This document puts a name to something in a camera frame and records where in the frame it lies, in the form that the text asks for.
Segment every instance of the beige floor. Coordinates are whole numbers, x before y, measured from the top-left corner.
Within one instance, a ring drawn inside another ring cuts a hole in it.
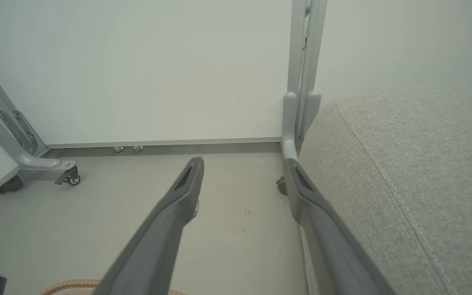
[[[82,179],[74,187],[54,184],[56,173],[22,174],[25,187],[0,196],[6,294],[34,295],[63,280],[101,278],[194,156],[71,155]],[[184,229],[171,288],[188,295],[303,294],[298,229],[274,185],[281,154],[201,156],[199,212]]]

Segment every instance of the caster wheel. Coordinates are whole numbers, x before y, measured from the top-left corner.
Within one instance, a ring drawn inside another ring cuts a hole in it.
[[[71,185],[76,185],[79,183],[80,180],[81,180],[81,177],[78,175],[77,177],[74,177],[73,179],[70,179],[67,182],[70,183]]]
[[[18,189],[21,189],[21,187],[23,187],[23,181],[21,181],[19,176],[16,175],[0,186],[0,194],[4,194],[5,192],[15,192]]]
[[[285,176],[280,177],[276,181],[276,185],[277,185],[277,188],[278,188],[279,192],[281,194],[283,194],[284,196],[287,196],[287,185],[285,183]]]

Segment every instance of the metal frame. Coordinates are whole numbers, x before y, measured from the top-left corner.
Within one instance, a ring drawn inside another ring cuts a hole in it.
[[[314,91],[314,83],[326,9],[327,0],[311,0],[309,9],[305,0],[293,0],[287,93],[283,97],[281,129],[285,158],[298,159],[305,134],[320,110],[322,96]],[[306,15],[309,15],[309,26],[305,49],[302,49]]]
[[[65,179],[67,175],[71,177],[77,176],[75,161],[40,158],[41,155],[48,151],[47,147],[27,122],[25,116],[16,109],[0,85],[1,121],[6,125],[7,129],[0,123],[0,145],[16,161],[21,169],[65,171],[60,179],[56,181],[57,184],[69,182]]]
[[[17,110],[16,106],[12,103],[11,99],[8,97],[5,90],[3,90],[1,84],[0,84],[0,110],[1,110],[0,114],[1,113],[5,114],[7,118],[7,122],[5,124],[9,126],[10,131],[14,133],[15,136],[20,136],[20,139],[23,140],[24,143],[28,142],[28,144],[25,143],[27,146],[24,147],[27,151],[33,151],[32,142],[36,141],[37,149],[35,149],[32,155],[39,157],[43,155],[45,152],[47,152],[48,149],[45,146],[45,144],[42,142],[41,138],[39,138],[39,136],[34,131],[34,129],[32,129],[32,127],[28,124],[28,122],[25,119],[25,116]],[[21,120],[15,117],[16,112],[18,112],[19,116],[21,116]],[[27,134],[26,130],[23,129],[22,126],[24,125],[27,127],[30,134]]]

